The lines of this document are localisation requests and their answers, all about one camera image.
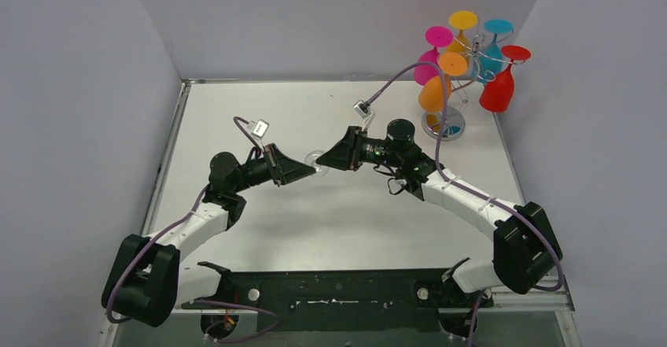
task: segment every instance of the screw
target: screw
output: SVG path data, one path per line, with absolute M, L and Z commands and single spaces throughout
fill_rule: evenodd
M 419 300 L 428 300 L 429 299 L 429 290 L 426 288 L 419 288 L 417 290 L 417 298 Z
M 252 288 L 251 290 L 248 291 L 248 300 L 257 301 L 259 299 L 260 299 L 259 290 L 256 290 L 255 288 Z

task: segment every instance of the round base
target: round base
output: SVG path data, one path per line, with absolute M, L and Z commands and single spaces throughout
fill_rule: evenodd
M 323 154 L 324 152 L 321 150 L 313 150 L 304 159 L 305 164 L 307 164 L 308 166 L 312 166 L 315 169 L 315 174 L 311 175 L 314 176 L 315 178 L 319 176 L 324 176 L 327 172 L 329 172 L 329 168 L 327 166 L 322 166 L 321 164 L 315 162 Z
M 422 116 L 422 128 L 432 138 L 438 138 L 442 118 L 439 113 L 424 113 Z M 447 106 L 447 126 L 442 128 L 442 141 L 454 141 L 463 135 L 466 129 L 466 120 L 454 107 Z

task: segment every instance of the white wall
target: white wall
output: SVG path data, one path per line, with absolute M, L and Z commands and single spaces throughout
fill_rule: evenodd
M 179 86 L 139 0 L 0 0 L 0 345 L 94 345 Z
M 470 9 L 520 28 L 536 0 L 142 0 L 184 78 L 392 75 Z
M 667 0 L 539 0 L 503 116 L 544 204 L 586 346 L 667 345 Z

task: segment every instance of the metal stand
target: metal stand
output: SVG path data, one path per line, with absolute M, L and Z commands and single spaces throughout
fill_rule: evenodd
M 441 127 L 441 113 L 424 113 L 422 115 L 422 128 L 424 132 L 432 138 L 438 138 L 442 133 L 442 141 L 454 141 L 463 135 L 466 129 L 466 120 L 463 115 L 454 107 L 447 106 L 447 125 Z

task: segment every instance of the purple cable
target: purple cable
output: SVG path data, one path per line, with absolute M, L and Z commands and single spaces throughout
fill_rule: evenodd
M 194 202 L 194 205 L 190 209 L 190 211 L 180 220 L 176 221 L 172 225 L 169 225 L 168 227 L 164 228 L 160 233 L 156 234 L 155 237 L 151 238 L 148 243 L 139 251 L 137 256 L 130 262 L 130 264 L 125 268 L 125 271 L 123 274 L 120 276 L 118 279 L 118 282 L 116 285 L 113 287 L 113 290 L 111 291 L 111 294 L 109 295 L 109 301 L 107 302 L 106 305 L 106 318 L 109 320 L 110 323 L 123 323 L 129 321 L 131 318 L 126 317 L 126 318 L 121 318 L 121 319 L 115 319 L 113 318 L 113 303 L 116 301 L 116 296 L 118 296 L 118 291 L 120 290 L 120 287 L 123 286 L 123 283 L 127 279 L 127 277 L 132 273 L 132 271 L 135 269 L 139 261 L 146 255 L 146 252 L 151 248 L 151 246 L 155 245 L 158 239 L 162 238 L 165 234 L 167 234 L 171 229 L 177 227 L 178 225 L 185 223 L 187 220 L 190 219 L 190 217 L 193 215 L 194 211 L 197 210 L 197 206 L 199 206 L 199 203 L 201 202 L 201 199 L 204 197 L 204 193 L 206 192 L 206 187 L 204 187 L 203 190 L 199 193 L 197 196 L 197 200 Z
M 207 304 L 207 305 L 215 305 L 215 306 L 224 306 L 225 308 L 232 308 L 232 309 L 252 310 L 253 312 L 263 313 L 263 314 L 266 314 L 266 315 L 275 317 L 275 322 L 272 323 L 272 324 L 271 324 L 269 327 L 267 327 L 266 329 L 257 331 L 255 334 L 246 335 L 246 336 L 244 336 L 244 337 L 240 337 L 240 338 L 236 338 L 236 339 L 218 339 L 218 340 L 217 340 L 218 343 L 242 343 L 242 342 L 244 342 L 244 341 L 249 341 L 250 339 L 254 339 L 254 338 L 259 337 L 260 335 L 264 335 L 264 334 L 268 333 L 269 331 L 271 331 L 271 330 L 275 329 L 276 327 L 278 327 L 278 325 L 280 324 L 280 316 L 277 315 L 277 314 L 275 314 L 275 313 L 273 313 L 273 312 L 269 312 L 269 311 L 266 310 L 266 309 L 255 308 L 254 306 L 248 306 L 248 305 L 232 304 L 232 303 L 230 303 L 230 302 L 222 302 L 222 301 L 195 300 L 194 302 L 197 303 L 197 304 Z M 223 319 L 222 321 L 213 323 L 211 326 L 207 327 L 206 330 L 204 330 L 204 332 L 205 332 L 206 334 L 208 334 L 208 332 L 209 332 L 213 327 L 216 327 L 216 326 L 220 325 L 220 324 L 223 323 L 223 322 L 225 322 L 224 319 Z M 214 338 L 212 338 L 210 335 L 208 336 L 208 338 L 209 338 L 210 340 L 212 340 L 212 341 L 214 340 Z
M 241 130 L 241 133 L 243 133 L 245 137 L 247 137 L 248 140 L 250 140 L 250 142 L 252 142 L 252 144 L 255 146 L 256 148 L 255 158 L 259 158 L 262 155 L 262 147 L 260 146 L 260 144 L 257 143 L 257 141 L 255 141 L 254 138 L 252 138 L 252 136 L 248 133 L 248 131 L 245 128 L 243 128 L 243 126 L 241 126 L 240 123 L 243 123 L 245 125 L 250 124 L 246 119 L 243 119 L 240 116 L 234 116 L 234 124 L 236 124 L 238 129 Z
M 468 332 L 468 347 L 472 347 L 473 343 L 473 333 L 475 332 L 475 323 L 477 323 L 477 310 L 481 303 L 481 298 L 484 296 L 484 291 L 481 290 L 480 294 L 477 295 L 477 300 L 475 301 L 475 307 L 473 308 L 473 318 L 470 321 L 470 332 Z
M 438 65 L 434 64 L 431 61 L 420 61 L 420 62 L 416 62 L 412 65 L 407 66 L 406 68 L 401 70 L 397 75 L 395 75 L 389 81 L 387 81 L 387 83 L 377 93 L 375 93 L 372 97 L 370 97 L 367 102 L 369 104 L 372 103 L 372 102 L 375 102 L 375 100 L 380 97 L 382 92 L 387 87 L 389 87 L 389 85 L 391 83 L 393 83 L 396 79 L 398 79 L 398 77 L 403 75 L 408 70 L 410 70 L 412 68 L 415 68 L 417 66 L 420 66 L 420 65 L 429 65 L 429 66 L 435 68 L 438 75 L 440 76 L 440 82 L 442 83 L 442 91 L 443 91 L 443 94 L 444 94 L 444 102 L 442 103 L 442 116 L 441 117 L 442 117 L 442 124 L 446 126 L 447 125 L 446 124 L 446 121 L 447 121 L 447 95 L 446 95 L 447 94 L 447 89 L 445 89 L 445 86 L 447 86 L 447 85 L 446 85 L 445 80 L 444 80 L 444 72 L 442 71 L 442 69 Z M 534 233 L 534 235 L 537 237 L 537 239 L 539 239 L 540 242 L 542 242 L 544 247 L 547 249 L 547 252 L 551 256 L 551 259 L 554 261 L 554 266 L 556 267 L 556 271 L 558 272 L 558 282 L 556 283 L 555 286 L 535 286 L 535 289 L 537 289 L 537 290 L 546 290 L 546 291 L 550 291 L 550 292 L 555 292 L 556 290 L 561 289 L 561 287 L 565 283 L 565 276 L 563 275 L 561 262 L 558 259 L 558 255 L 554 251 L 554 248 L 551 247 L 551 244 L 549 243 L 549 241 L 547 241 L 547 239 L 542 235 L 542 233 L 540 233 L 540 231 L 537 230 L 536 227 L 534 227 L 524 216 L 522 216 L 519 212 L 512 209 L 511 207 L 508 207 L 507 205 L 497 201 L 496 199 L 491 199 L 487 195 L 484 195 L 483 193 L 481 193 L 479 191 L 473 190 L 472 188 L 469 188 L 468 186 L 464 186 L 461 183 L 452 181 L 442 171 L 442 168 L 440 168 L 440 144 L 442 143 L 442 135 L 443 135 L 442 133 L 439 133 L 438 138 L 436 140 L 435 161 L 436 161 L 436 170 L 438 171 L 438 174 L 440 174 L 442 179 L 450 182 L 452 185 L 460 188 L 461 190 L 466 191 L 468 194 L 472 194 L 473 196 L 479 197 L 482 200 L 489 200 L 489 202 L 491 204 L 497 206 L 498 208 L 502 209 L 505 212 L 510 213 L 512 216 L 518 218 L 524 225 L 526 225 L 526 227 L 532 233 Z

